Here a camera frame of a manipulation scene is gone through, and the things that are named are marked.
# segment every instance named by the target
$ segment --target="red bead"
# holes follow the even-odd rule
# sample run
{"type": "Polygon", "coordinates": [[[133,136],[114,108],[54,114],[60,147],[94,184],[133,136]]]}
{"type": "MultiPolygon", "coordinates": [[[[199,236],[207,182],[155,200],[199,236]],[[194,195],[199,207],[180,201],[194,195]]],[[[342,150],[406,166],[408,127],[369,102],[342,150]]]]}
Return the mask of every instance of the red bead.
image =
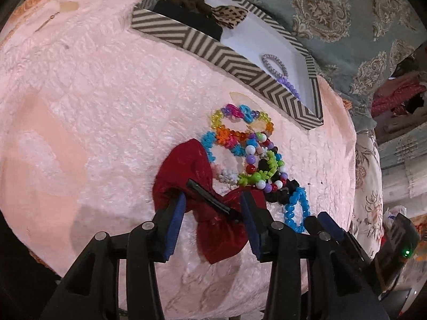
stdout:
{"type": "Polygon", "coordinates": [[[246,173],[247,174],[254,174],[257,171],[257,168],[254,165],[247,165],[246,166],[246,173]]]}

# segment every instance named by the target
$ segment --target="striped box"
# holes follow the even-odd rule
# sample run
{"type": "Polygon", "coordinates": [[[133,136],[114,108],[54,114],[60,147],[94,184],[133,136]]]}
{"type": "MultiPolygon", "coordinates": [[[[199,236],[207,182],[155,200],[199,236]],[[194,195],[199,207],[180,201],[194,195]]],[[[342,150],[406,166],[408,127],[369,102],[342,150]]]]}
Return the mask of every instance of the striped box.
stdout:
{"type": "Polygon", "coordinates": [[[132,13],[133,29],[181,47],[222,68],[260,93],[265,99],[273,102],[278,109],[293,117],[304,129],[311,130],[323,125],[322,101],[314,60],[308,50],[269,15],[246,0],[233,0],[276,30],[305,57],[308,77],[313,87],[314,112],[305,107],[272,76],[231,48],[192,27],[152,12],[150,9],[157,1],[159,0],[143,0],[135,5],[132,13]]]}

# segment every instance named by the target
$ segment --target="pink blanket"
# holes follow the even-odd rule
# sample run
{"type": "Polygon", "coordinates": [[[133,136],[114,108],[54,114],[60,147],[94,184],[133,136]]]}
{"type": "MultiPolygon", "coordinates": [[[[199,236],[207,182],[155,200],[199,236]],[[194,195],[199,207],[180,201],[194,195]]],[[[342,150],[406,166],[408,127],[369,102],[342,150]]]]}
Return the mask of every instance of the pink blanket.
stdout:
{"type": "MultiPolygon", "coordinates": [[[[18,238],[64,275],[96,232],[129,232],[153,217],[151,188],[160,163],[178,143],[206,132],[215,109],[238,99],[272,118],[271,139],[290,176],[307,189],[311,211],[326,210],[347,228],[356,134],[328,84],[319,78],[325,124],[307,132],[225,72],[132,32],[137,1],[47,1],[0,49],[0,208],[18,238]],[[78,2],[78,9],[60,12],[35,32],[66,1],[78,2]]],[[[233,157],[213,152],[237,167],[233,157]]],[[[214,188],[230,190],[219,182],[214,188]]],[[[283,220],[278,204],[268,208],[283,220]]],[[[175,254],[156,265],[166,318],[262,309],[271,265],[258,263],[249,244],[210,265],[196,250],[195,230],[187,213],[175,254]]]]}

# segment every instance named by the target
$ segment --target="white bead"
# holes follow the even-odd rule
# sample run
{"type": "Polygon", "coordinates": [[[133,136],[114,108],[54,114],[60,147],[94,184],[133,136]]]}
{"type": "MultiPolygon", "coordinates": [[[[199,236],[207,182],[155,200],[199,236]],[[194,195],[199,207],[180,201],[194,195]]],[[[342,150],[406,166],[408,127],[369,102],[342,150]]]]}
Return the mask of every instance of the white bead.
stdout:
{"type": "Polygon", "coordinates": [[[261,143],[264,143],[267,140],[267,136],[265,135],[265,133],[261,133],[261,138],[259,139],[259,141],[261,143]]]}
{"type": "Polygon", "coordinates": [[[266,182],[265,182],[265,180],[261,179],[255,184],[255,186],[257,187],[257,189],[262,190],[265,188],[266,182]]]}
{"type": "Polygon", "coordinates": [[[245,152],[246,152],[246,154],[255,154],[255,151],[256,151],[256,148],[253,146],[253,145],[248,145],[246,148],[245,148],[245,152]]]}
{"type": "Polygon", "coordinates": [[[279,189],[281,189],[282,188],[282,186],[283,186],[283,183],[282,183],[282,181],[281,180],[276,180],[275,182],[274,182],[274,184],[276,184],[277,185],[277,189],[279,190],[279,189]]]}

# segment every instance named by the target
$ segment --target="metal screw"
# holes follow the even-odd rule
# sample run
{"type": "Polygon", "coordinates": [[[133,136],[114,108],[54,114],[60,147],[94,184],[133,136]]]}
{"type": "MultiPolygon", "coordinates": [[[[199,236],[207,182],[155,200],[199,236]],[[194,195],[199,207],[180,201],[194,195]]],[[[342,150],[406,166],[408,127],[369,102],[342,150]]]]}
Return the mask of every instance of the metal screw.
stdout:
{"type": "Polygon", "coordinates": [[[328,241],[328,240],[330,240],[330,234],[327,233],[326,231],[322,231],[322,232],[319,233],[319,238],[322,241],[328,241]]]}
{"type": "Polygon", "coordinates": [[[285,225],[281,221],[273,221],[271,227],[275,230],[281,230],[285,225]]]}
{"type": "Polygon", "coordinates": [[[104,231],[99,231],[96,235],[95,235],[95,239],[97,241],[103,241],[105,238],[107,237],[107,234],[104,231]]]}
{"type": "Polygon", "coordinates": [[[151,230],[154,228],[154,223],[152,221],[146,221],[142,224],[144,230],[151,230]]]}

